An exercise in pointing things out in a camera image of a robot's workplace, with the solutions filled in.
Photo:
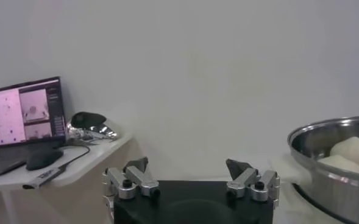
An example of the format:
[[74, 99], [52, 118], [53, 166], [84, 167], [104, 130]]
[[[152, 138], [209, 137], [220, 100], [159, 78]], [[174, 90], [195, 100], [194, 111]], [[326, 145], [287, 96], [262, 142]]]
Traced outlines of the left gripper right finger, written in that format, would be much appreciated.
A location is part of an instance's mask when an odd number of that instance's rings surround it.
[[263, 175], [249, 163], [226, 159], [232, 181], [226, 184], [227, 198], [235, 201], [243, 198], [249, 190], [253, 201], [279, 201], [280, 177], [274, 170], [267, 170]]

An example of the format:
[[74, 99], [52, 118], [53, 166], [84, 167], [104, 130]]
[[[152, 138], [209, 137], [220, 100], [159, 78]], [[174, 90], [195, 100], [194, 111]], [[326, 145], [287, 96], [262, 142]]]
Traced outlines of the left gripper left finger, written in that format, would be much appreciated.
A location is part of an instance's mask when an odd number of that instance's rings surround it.
[[159, 182], [145, 173], [148, 158], [129, 161], [122, 170], [110, 167], [102, 174], [103, 196], [132, 200], [141, 194], [153, 200], [160, 196]]

